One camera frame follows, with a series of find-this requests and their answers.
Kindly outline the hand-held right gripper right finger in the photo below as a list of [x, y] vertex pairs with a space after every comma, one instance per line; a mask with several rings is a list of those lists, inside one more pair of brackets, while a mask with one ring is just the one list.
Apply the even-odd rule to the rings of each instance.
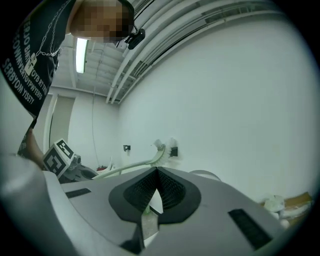
[[[167, 171], [193, 183], [201, 200], [184, 222], [161, 224], [144, 249], [145, 256], [275, 256], [281, 250], [285, 229], [260, 204], [222, 181], [172, 168]], [[243, 224], [231, 217], [233, 210], [250, 217], [269, 242], [254, 248], [241, 230]]]

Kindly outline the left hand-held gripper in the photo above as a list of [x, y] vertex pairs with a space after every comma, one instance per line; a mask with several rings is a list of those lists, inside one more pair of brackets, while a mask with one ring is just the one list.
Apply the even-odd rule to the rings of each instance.
[[75, 154], [63, 138], [50, 146], [42, 161], [45, 170], [54, 173], [61, 183], [75, 182], [76, 178], [93, 179], [98, 176], [96, 171], [81, 166], [81, 156]]

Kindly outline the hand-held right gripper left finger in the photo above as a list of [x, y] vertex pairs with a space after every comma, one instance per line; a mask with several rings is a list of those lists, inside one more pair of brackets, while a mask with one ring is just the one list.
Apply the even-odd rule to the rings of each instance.
[[156, 190], [157, 169], [62, 185], [75, 210], [72, 241], [80, 253], [156, 253], [155, 235], [145, 245], [143, 212]]

